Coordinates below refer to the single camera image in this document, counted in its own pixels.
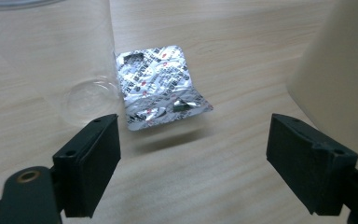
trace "torn foil corner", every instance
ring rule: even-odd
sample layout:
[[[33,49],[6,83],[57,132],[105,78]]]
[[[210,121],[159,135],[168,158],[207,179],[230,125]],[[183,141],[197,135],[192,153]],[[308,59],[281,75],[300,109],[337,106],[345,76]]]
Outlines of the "torn foil corner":
[[[177,46],[119,54],[117,70],[132,131],[213,110],[193,87]]]

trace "black plastic part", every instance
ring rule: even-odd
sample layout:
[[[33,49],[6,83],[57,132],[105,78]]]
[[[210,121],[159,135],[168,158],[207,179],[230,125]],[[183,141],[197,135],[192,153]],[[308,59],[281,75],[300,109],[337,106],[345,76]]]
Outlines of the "black plastic part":
[[[62,223],[50,170],[31,167],[12,175],[0,202],[0,224]]]
[[[355,152],[299,119],[273,114],[267,159],[311,214],[339,215]]]
[[[119,160],[117,115],[90,122],[53,156],[67,217],[92,217]]]

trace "bolt hole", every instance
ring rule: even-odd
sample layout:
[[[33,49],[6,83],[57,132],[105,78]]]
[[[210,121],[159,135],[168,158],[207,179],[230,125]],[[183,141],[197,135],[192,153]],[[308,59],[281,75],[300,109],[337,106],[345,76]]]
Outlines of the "bolt hole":
[[[70,150],[65,153],[66,156],[75,156],[75,154],[76,154],[76,151],[74,151],[74,150]]]
[[[25,184],[37,179],[39,176],[40,176],[39,171],[28,171],[19,175],[19,177],[17,178],[17,182],[21,184]]]
[[[334,149],[334,153],[336,153],[337,155],[344,155],[345,152],[342,151],[341,149]]]

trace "light wood surface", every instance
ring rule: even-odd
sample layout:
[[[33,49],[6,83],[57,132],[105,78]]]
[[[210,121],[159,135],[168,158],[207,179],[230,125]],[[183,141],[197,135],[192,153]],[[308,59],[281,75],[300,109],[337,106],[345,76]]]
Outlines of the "light wood surface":
[[[119,117],[122,160],[93,219],[64,223],[345,223],[317,217],[266,160],[271,113],[310,122],[286,79],[333,0],[114,0],[117,52],[180,46],[214,111],[141,132]],[[0,57],[0,196],[80,130]]]

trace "wooden table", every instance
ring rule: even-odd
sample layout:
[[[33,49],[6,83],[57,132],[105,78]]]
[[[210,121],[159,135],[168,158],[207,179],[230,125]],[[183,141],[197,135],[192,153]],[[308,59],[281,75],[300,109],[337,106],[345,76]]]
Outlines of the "wooden table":
[[[117,52],[180,46],[214,111],[146,131],[119,117],[122,160],[93,219],[64,223],[345,223],[311,216],[266,160],[271,113],[310,122],[285,80],[333,0],[114,0]],[[0,196],[80,127],[60,119],[0,57]]]

